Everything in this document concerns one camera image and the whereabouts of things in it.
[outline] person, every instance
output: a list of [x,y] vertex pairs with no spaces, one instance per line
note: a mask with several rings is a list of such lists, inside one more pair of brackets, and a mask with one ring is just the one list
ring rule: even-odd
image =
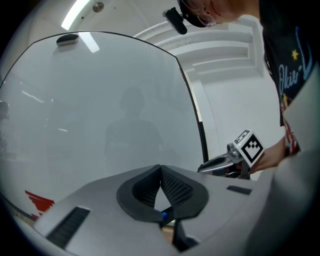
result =
[[[0,121],[9,119],[9,105],[5,101],[0,101]],[[7,153],[7,141],[4,133],[0,129],[0,159]]]
[[124,117],[105,131],[105,161],[110,174],[166,162],[179,165],[180,156],[162,139],[157,127],[140,116],[145,108],[139,87],[128,87],[120,100]]
[[178,0],[182,16],[196,27],[234,22],[242,15],[259,19],[263,27],[264,63],[279,96],[280,125],[285,136],[267,148],[251,173],[276,167],[296,154],[299,145],[283,112],[307,82],[319,60],[317,8],[312,1],[295,0]]

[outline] gray surface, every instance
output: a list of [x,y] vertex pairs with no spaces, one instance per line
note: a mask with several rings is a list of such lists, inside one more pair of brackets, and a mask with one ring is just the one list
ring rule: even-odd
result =
[[23,220],[19,218],[14,218],[14,220],[18,228],[20,228],[31,244],[40,251],[43,256],[74,256],[74,254],[71,254],[51,243]]
[[314,199],[320,180],[319,155],[319,149],[302,152],[264,171],[234,216],[183,255],[272,254],[297,228]]
[[119,206],[116,193],[126,180],[149,167],[129,171],[87,184],[47,211],[34,228],[43,236],[76,206],[90,209],[90,214],[66,246],[79,256],[174,255],[157,223],[136,221]]
[[[78,255],[269,255],[297,227],[311,205],[320,180],[319,150],[301,152],[264,171],[257,182],[217,177],[170,166],[203,184],[209,201],[193,219],[183,220],[188,237],[199,245],[177,252],[157,224],[136,221],[118,205],[117,188],[149,168],[94,181],[42,216],[35,229],[47,235],[74,206],[92,213],[66,249]],[[226,190],[230,185],[252,189],[250,195]]]
[[227,190],[234,185],[247,189],[254,189],[256,181],[211,176],[203,173],[193,173],[170,166],[173,170],[201,183],[209,192],[209,201],[202,212],[195,218],[182,221],[187,236],[202,242],[221,228],[248,199],[248,195]]

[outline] ceiling light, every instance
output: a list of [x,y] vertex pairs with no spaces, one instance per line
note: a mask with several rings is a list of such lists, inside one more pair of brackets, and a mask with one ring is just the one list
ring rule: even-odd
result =
[[76,17],[82,11],[82,9],[87,5],[90,0],[77,0],[74,5],[71,7],[68,14],[65,16],[64,21],[61,24],[66,30],[69,30],[71,25],[74,23]]

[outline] star print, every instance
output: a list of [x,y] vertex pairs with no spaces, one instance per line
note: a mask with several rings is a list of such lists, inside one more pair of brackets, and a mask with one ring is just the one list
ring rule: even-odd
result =
[[293,57],[293,60],[294,60],[294,61],[297,61],[297,60],[298,60],[298,55],[299,55],[299,53],[297,53],[297,50],[296,50],[296,49],[292,51],[292,57]]

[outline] black t-shirt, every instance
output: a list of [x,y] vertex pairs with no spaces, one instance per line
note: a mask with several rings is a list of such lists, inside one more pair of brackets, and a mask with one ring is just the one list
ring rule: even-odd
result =
[[319,60],[316,37],[320,13],[310,0],[260,0],[259,8],[264,61],[279,96],[280,124],[285,127],[287,153],[294,154],[299,146],[282,112],[304,86]]

